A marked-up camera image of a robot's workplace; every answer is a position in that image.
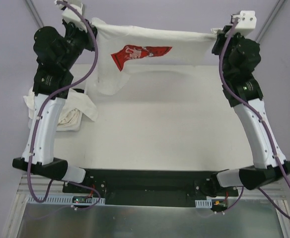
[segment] white bracket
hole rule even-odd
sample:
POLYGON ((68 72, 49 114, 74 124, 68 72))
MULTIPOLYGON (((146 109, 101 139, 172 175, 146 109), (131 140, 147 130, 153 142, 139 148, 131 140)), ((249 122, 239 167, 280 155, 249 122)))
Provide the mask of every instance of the white bracket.
MULTIPOLYGON (((75 10, 77 10, 82 16, 84 15, 85 7, 80 0, 66 0, 65 2, 68 2, 68 4, 72 6, 75 10)), ((57 5, 59 9, 62 9, 64 7, 61 4, 57 4, 57 0, 55 1, 55 5, 57 5)), ((62 18, 66 23, 73 22, 75 26, 79 28, 81 31, 87 32, 85 24, 72 10, 66 8, 62 13, 62 18)))
POLYGON ((207 200, 195 200, 196 208, 212 208, 213 202, 211 199, 207 200))
POLYGON ((235 18, 239 18, 239 20, 233 34, 239 32, 242 36, 246 36, 256 27, 255 11, 241 11, 238 14, 231 15, 231 24, 234 23, 235 18))

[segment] white table surface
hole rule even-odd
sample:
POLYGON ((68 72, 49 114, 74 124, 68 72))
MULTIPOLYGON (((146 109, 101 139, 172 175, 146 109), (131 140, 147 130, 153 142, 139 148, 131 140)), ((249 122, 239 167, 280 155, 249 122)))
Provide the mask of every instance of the white table surface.
MULTIPOLYGON (((89 65, 76 65, 84 75, 89 65)), ((83 168, 218 171, 252 165, 245 132, 224 97, 217 66, 144 66, 114 96, 87 94, 99 118, 57 132, 55 157, 83 168)))

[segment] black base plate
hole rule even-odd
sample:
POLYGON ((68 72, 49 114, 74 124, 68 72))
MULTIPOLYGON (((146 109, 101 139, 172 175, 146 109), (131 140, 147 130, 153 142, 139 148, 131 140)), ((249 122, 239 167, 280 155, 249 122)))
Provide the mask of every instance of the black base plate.
MULTIPOLYGON (((195 207, 195 200, 205 200, 199 187, 211 177, 213 171, 136 171, 91 170, 95 189, 108 205, 195 207)), ((85 193, 72 184, 65 184, 64 193, 85 193)), ((228 187, 217 194, 238 196, 237 190, 228 187)))

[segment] wire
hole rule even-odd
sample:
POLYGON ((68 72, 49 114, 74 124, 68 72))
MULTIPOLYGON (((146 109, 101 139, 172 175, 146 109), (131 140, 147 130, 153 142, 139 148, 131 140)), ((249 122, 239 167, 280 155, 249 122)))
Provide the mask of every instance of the wire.
POLYGON ((225 199, 224 199, 226 205, 228 205, 228 197, 229 197, 229 192, 227 191, 225 192, 225 199))
POLYGON ((226 209, 226 212, 227 212, 228 210, 232 209, 236 204, 238 204, 238 201, 240 201, 240 199, 242 198, 243 192, 244 192, 244 187, 242 187, 242 190, 241 190, 241 192, 240 192, 239 197, 236 199, 236 201, 235 201, 231 206, 229 206, 229 207, 226 209))
MULTIPOLYGON (((260 120, 260 122, 262 123, 262 126, 264 128, 264 130, 266 131, 266 134, 268 135, 268 139, 269 139, 269 142, 270 142, 270 145, 271 145, 271 148, 272 148, 272 151, 273 151, 273 154, 274 154, 274 157, 275 157, 275 160, 282 172, 282 175, 287 183, 287 185, 289 186, 290 188, 290 180, 280 162, 280 159, 278 158, 278 155, 277 155, 277 151, 276 151, 276 147, 275 147, 275 144, 274 144, 274 140, 273 140, 273 137, 271 135, 271 132, 269 130, 269 127, 268 125, 266 124, 266 122, 263 120, 262 116, 260 115, 260 113, 255 109, 253 108, 251 105, 249 105, 246 101, 244 101, 243 99, 241 99, 240 97, 238 97, 230 88, 229 86, 227 85, 225 79, 224 79, 224 76, 223 76, 223 70, 222 70, 222 65, 223 65, 223 58, 224 58, 224 54, 226 52, 226 49, 229 45, 229 42, 231 40, 231 37, 233 36, 233 33, 234 33, 234 30, 235 30, 235 27, 237 26, 238 24, 238 18, 235 18, 235 21, 234 21, 234 24, 232 26, 232 28, 230 29, 229 31, 229 34, 227 36, 227 39, 225 41, 225 44, 223 46, 223 49, 222 49, 222 52, 220 54, 220 57, 219 57, 219 74, 220 74, 220 78, 221 78, 221 82, 223 84, 223 87, 225 88, 225 90, 234 98, 236 99, 238 102, 242 103, 243 105, 245 105, 248 109, 250 109, 257 117, 258 119, 260 120)), ((264 196, 267 197, 267 199, 272 203, 272 205, 279 211, 281 212, 285 217, 287 217, 288 219, 290 219, 290 216, 288 214, 286 214, 285 212, 283 212, 280 208, 278 208, 278 206, 273 202, 273 200, 268 196, 268 194, 263 191, 262 189, 259 189, 264 196)))
POLYGON ((93 195, 93 190, 91 190, 91 193, 87 196, 87 198, 92 197, 92 195, 93 195))
POLYGON ((82 83, 83 81, 85 81, 91 74, 92 72, 94 71, 95 67, 96 67, 96 63, 97 63, 97 59, 98 59, 98 47, 97 47, 97 43, 96 43, 96 38, 92 32, 92 29, 90 28, 90 25, 89 23, 84 19, 84 17, 76 10, 74 9, 72 6, 70 6, 68 3, 66 2, 63 2, 63 1, 57 1, 57 4, 62 4, 64 5, 65 7, 69 8, 71 11, 73 11, 79 18, 80 20, 84 23, 84 25, 86 26, 86 29, 89 33, 89 35, 91 36, 92 38, 92 41, 93 41, 93 44, 94 44, 94 51, 95 51, 95 54, 94 54, 94 61, 93 61, 93 64, 91 66, 91 69, 88 71, 88 73, 86 73, 86 75, 81 78, 80 80, 78 80, 77 82, 73 83, 73 84, 70 84, 68 86, 65 86, 61 89, 58 89, 56 90, 55 92, 53 92, 52 94, 50 94, 46 100, 43 102, 39 112, 38 112, 38 119, 36 120, 35 122, 35 125, 34 125, 34 129, 33 129, 33 133, 32 133, 32 138, 31 138, 31 144, 30 144, 30 156, 29 156, 29 161, 28 161, 28 167, 27 167, 27 183, 28 183, 28 188, 29 188, 29 191, 30 191, 30 194, 31 196, 34 198, 34 200, 38 203, 42 203, 42 202, 45 202, 47 197, 48 197, 48 194, 49 194, 49 190, 50 190, 50 186, 51 186, 51 183, 53 180, 50 181, 49 185, 48 185, 48 188, 47 188, 47 191, 46 191, 46 195, 45 197, 40 200, 36 195, 35 195, 35 192, 32 188, 32 184, 31 184, 31 164, 32 164, 32 157, 33 157, 33 153, 34 153, 34 147, 35 147, 35 139, 36 139, 36 134, 37 134, 37 130, 38 130, 38 125, 39 125, 39 121, 41 119, 41 115, 42 115, 42 112, 45 108, 45 105, 49 102, 50 99, 52 99, 54 96, 56 96, 57 94, 63 92, 63 91, 66 91, 68 89, 70 89, 71 87, 74 87, 80 83, 82 83))
MULTIPOLYGON (((73 185, 75 185, 75 186, 79 186, 79 187, 83 187, 83 188, 91 189, 91 192, 95 192, 95 193, 98 195, 98 197, 99 197, 98 200, 97 200, 95 203, 91 204, 90 206, 85 207, 85 208, 79 208, 79 207, 76 207, 74 210, 78 210, 78 211, 88 210, 88 209, 91 209, 92 207, 94 207, 96 204, 98 204, 98 203, 100 202, 100 200, 101 200, 101 195, 100 195, 100 193, 99 193, 97 190, 95 190, 94 188, 92 188, 92 187, 87 187, 87 186, 84 186, 84 185, 82 185, 82 184, 75 183, 75 182, 69 182, 69 183, 71 183, 71 184, 73 184, 73 185)), ((59 212, 60 210, 66 208, 66 207, 71 207, 71 208, 72 208, 73 205, 65 205, 65 206, 62 206, 62 207, 56 209, 55 211, 50 212, 50 213, 48 213, 47 215, 44 215, 44 216, 42 216, 42 217, 33 217, 33 216, 31 216, 31 215, 29 214, 29 212, 28 212, 27 210, 26 210, 26 215, 27 215, 27 217, 29 217, 31 220, 41 220, 41 219, 44 219, 44 218, 46 218, 46 217, 49 217, 49 216, 51 216, 51 215, 53 215, 53 214, 59 212)))

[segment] folded cloth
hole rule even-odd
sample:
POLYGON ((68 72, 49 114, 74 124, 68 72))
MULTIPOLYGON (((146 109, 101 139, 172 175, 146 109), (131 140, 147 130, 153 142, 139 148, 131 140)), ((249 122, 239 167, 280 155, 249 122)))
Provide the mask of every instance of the folded cloth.
MULTIPOLYGON (((34 92, 29 89, 28 96, 24 96, 24 101, 28 107, 28 116, 33 118, 34 114, 34 92)), ((91 99, 83 93, 78 93, 69 89, 68 98, 61 111, 58 127, 69 127, 78 123, 80 112, 84 113, 92 121, 96 121, 98 111, 91 99)))
POLYGON ((215 34, 114 26, 93 18, 99 48, 97 89, 118 92, 129 80, 133 64, 200 65, 215 34))

